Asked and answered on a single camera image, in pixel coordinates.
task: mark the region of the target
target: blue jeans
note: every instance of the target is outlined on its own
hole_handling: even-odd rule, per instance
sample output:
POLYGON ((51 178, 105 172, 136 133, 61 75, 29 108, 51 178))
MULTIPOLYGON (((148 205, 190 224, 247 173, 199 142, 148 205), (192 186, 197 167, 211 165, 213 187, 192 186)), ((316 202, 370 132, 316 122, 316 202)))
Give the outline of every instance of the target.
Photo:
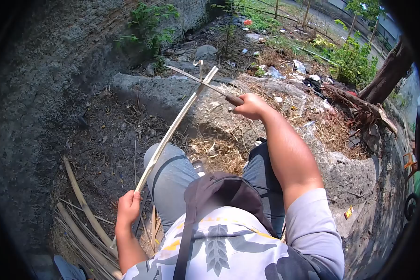
MULTIPOLYGON (((145 168, 158 145, 159 143, 152 145, 146 151, 145 168)), ((197 178, 199 176, 184 151, 168 143, 147 179, 165 233, 180 216, 185 214, 184 192, 189 183, 197 178)), ((267 142, 252 149, 243 178, 260 194, 263 212, 280 237, 285 219, 283 192, 270 165, 267 142)))

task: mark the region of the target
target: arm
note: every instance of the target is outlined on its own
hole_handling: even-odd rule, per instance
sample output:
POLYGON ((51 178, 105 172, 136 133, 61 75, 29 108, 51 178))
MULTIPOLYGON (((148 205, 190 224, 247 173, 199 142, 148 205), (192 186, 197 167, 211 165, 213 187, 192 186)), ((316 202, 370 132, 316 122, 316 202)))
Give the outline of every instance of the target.
POLYGON ((285 211, 304 193, 323 188, 313 154, 282 115, 255 94, 248 93, 240 98, 244 104, 236 107, 234 113, 261 120, 266 128, 269 158, 283 190, 285 211))
POLYGON ((140 211, 140 193, 127 192, 118 201, 115 236, 117 239, 118 262, 124 274, 132 266, 148 260, 131 227, 140 211))

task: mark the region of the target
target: person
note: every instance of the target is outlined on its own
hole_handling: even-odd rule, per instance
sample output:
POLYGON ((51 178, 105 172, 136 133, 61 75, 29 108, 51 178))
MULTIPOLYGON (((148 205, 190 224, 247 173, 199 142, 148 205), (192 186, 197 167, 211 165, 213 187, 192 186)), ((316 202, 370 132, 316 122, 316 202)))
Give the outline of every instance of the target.
MULTIPOLYGON (((240 98, 244 104, 233 112, 261 120, 266 129, 267 140, 252 149, 242 178, 258 191, 267 222, 260 222, 243 209, 213 205, 193 225, 186 274, 176 277, 189 210, 184 193, 196 185, 192 182, 199 181, 199 176, 185 153, 168 144, 147 180, 165 232, 158 252, 151 259, 131 231, 139 215, 140 193, 131 190, 119 200, 115 234, 123 279, 343 277, 341 237, 310 149, 293 127, 260 97, 248 93, 240 98), (273 237, 282 235, 284 220, 286 243, 273 237), (269 222, 273 232, 265 228, 269 222)), ((145 166, 157 145, 147 150, 145 166)))

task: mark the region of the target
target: wheel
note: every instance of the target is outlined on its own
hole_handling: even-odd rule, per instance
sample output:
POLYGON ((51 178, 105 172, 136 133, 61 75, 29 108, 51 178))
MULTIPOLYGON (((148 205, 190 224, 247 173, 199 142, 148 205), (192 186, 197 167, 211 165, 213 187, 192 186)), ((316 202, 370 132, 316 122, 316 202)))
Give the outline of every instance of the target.
POLYGON ((409 194, 406 202, 404 203, 404 216, 408 221, 412 219, 415 208, 417 206, 418 195, 416 193, 409 194))

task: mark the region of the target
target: man's right hand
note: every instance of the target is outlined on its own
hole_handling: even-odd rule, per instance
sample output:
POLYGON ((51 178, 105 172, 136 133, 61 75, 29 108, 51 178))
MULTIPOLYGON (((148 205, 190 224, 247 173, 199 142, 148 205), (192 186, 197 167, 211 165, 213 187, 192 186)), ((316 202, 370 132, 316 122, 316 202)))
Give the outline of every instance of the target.
POLYGON ((246 93, 240 96, 244 101, 243 105, 235 107, 233 112, 240 114, 251 120, 263 120, 265 113, 269 111, 275 111, 266 102, 263 101, 259 96, 253 93, 246 93))

